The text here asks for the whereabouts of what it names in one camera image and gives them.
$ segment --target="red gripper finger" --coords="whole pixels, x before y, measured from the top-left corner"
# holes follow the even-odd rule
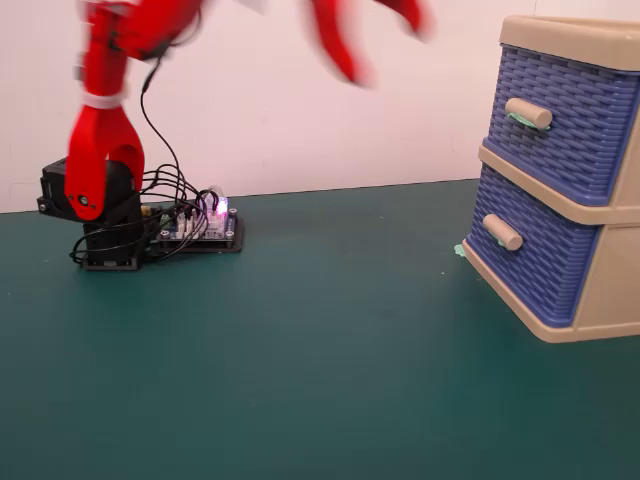
[[[402,15],[407,22],[411,30],[416,33],[420,32],[422,28],[422,13],[418,0],[374,0],[382,5],[389,7],[391,10]]]
[[[356,82],[356,65],[338,26],[341,2],[342,0],[311,0],[322,46],[342,73],[351,82]]]

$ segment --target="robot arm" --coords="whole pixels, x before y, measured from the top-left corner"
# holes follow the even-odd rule
[[[346,78],[360,79],[358,63],[339,28],[346,0],[310,0],[320,42]],[[402,15],[414,32],[423,25],[418,0],[375,0]],[[140,191],[144,153],[121,106],[129,58],[161,58],[183,30],[201,15],[205,0],[87,2],[89,42],[82,80],[84,106],[66,160],[64,195],[78,219],[94,221],[105,211],[107,159],[126,165]]]

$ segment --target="drawer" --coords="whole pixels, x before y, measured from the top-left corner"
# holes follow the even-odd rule
[[[522,237],[518,250],[501,246],[485,228],[491,214]],[[566,327],[600,228],[567,220],[484,165],[467,243],[541,322]]]
[[[577,203],[608,205],[638,106],[639,75],[504,45],[483,145]],[[508,117],[511,98],[549,110],[550,128]]]

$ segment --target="drawer handle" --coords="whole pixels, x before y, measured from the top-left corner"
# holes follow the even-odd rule
[[[548,130],[553,120],[553,114],[549,110],[521,98],[511,98],[504,110],[509,117],[538,130]]]
[[[522,237],[520,234],[497,215],[493,213],[487,215],[484,217],[484,220],[482,220],[482,225],[484,225],[484,228],[496,237],[507,250],[514,252],[522,247]]]

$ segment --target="white wall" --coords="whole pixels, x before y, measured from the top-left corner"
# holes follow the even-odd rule
[[[364,90],[338,81],[318,55],[306,1],[262,2],[264,16],[218,0],[147,95],[187,177],[231,195],[475,177],[505,15],[640,19],[636,0],[439,0],[437,32],[420,43],[384,7],[354,0],[354,41],[376,73]],[[83,24],[75,0],[12,2],[3,20],[0,211],[16,211],[33,209],[41,168],[65,155]],[[170,157],[139,112],[149,68],[131,64],[126,108],[152,168]]]

